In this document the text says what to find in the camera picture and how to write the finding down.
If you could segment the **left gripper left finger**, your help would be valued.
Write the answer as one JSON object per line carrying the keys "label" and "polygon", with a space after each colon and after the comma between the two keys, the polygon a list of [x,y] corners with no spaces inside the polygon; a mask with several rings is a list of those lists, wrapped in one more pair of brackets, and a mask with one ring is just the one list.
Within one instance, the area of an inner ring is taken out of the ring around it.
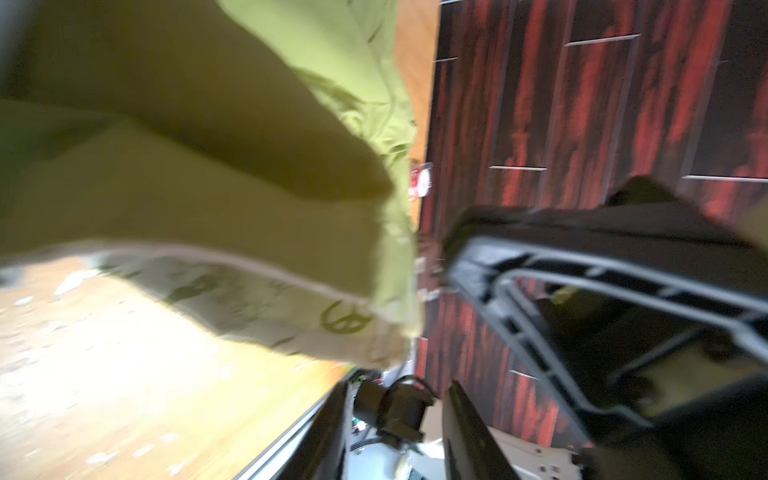
{"label": "left gripper left finger", "polygon": [[346,479],[351,423],[351,384],[349,381],[340,381],[331,390],[306,435],[276,475],[276,479]]}

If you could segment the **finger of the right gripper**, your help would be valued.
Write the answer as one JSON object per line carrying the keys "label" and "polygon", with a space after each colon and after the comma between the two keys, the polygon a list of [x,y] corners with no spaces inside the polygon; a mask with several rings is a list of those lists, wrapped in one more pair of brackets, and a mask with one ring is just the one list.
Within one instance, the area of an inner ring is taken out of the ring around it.
{"label": "finger of the right gripper", "polygon": [[767,397],[767,255],[647,177],[591,210],[475,206],[447,280],[595,443]]}

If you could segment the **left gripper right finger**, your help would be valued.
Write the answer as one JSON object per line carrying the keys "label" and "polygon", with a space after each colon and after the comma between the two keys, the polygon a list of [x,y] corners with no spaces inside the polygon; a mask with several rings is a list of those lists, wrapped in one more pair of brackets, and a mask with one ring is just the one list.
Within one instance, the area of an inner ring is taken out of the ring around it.
{"label": "left gripper right finger", "polygon": [[519,479],[458,381],[442,399],[446,478]]}

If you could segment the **green jacket with cartoon print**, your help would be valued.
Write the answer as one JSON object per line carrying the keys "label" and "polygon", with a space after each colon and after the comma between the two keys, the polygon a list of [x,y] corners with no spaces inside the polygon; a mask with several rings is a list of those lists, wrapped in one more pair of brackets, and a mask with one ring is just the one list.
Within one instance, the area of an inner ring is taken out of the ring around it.
{"label": "green jacket with cartoon print", "polygon": [[394,1],[5,1],[1,285],[67,257],[218,336],[387,369],[423,327]]}

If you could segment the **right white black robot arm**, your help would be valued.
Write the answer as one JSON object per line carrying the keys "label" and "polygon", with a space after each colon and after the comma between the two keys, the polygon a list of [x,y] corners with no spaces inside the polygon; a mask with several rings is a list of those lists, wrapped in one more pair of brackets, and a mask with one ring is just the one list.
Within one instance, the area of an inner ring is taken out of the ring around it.
{"label": "right white black robot arm", "polygon": [[513,440],[458,382],[449,479],[763,479],[767,252],[646,177],[592,210],[476,206],[446,281],[528,366],[587,447]]}

